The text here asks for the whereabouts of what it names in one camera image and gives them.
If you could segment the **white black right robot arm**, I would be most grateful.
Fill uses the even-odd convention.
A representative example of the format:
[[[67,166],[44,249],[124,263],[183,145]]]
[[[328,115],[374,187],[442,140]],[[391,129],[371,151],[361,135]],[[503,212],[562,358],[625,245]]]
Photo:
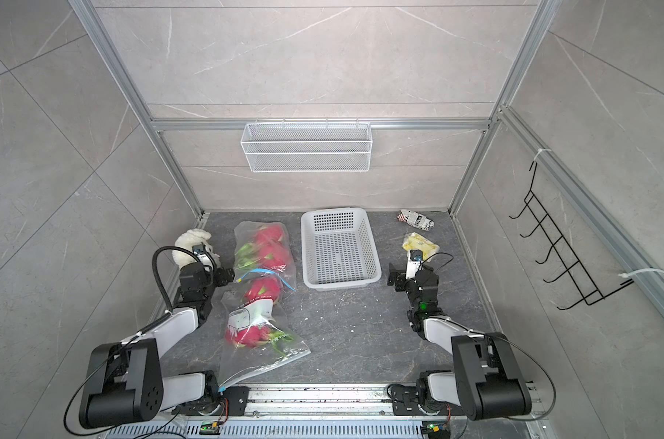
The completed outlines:
[[[450,371],[425,371],[414,395],[398,402],[426,413],[460,408],[472,421],[528,415],[532,400],[514,351],[501,333],[483,333],[459,324],[438,302],[439,276],[411,263],[402,271],[390,267],[388,285],[406,294],[410,328],[451,355]]]

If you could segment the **pink dragon fruit green scales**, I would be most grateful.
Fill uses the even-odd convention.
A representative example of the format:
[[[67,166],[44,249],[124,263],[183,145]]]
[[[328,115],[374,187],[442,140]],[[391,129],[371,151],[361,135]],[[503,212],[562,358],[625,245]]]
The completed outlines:
[[[258,246],[284,245],[286,231],[278,223],[265,223],[260,225],[254,234],[254,243]]]

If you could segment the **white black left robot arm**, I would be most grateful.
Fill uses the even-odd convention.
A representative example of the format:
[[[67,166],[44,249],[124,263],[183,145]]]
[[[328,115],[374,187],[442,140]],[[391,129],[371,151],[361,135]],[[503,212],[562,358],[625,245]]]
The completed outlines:
[[[233,280],[231,268],[191,263],[180,270],[178,302],[172,312],[130,338],[94,349],[82,387],[80,426],[117,427],[151,421],[169,409],[193,415],[220,408],[213,371],[165,377],[161,358],[207,321],[215,289]]]

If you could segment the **clear zip-top bag blue seal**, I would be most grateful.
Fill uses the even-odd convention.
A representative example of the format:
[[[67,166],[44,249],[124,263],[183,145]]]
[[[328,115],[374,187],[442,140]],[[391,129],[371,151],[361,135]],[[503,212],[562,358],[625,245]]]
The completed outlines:
[[[234,229],[236,282],[270,275],[295,291],[296,268],[289,233],[281,222],[244,221]]]

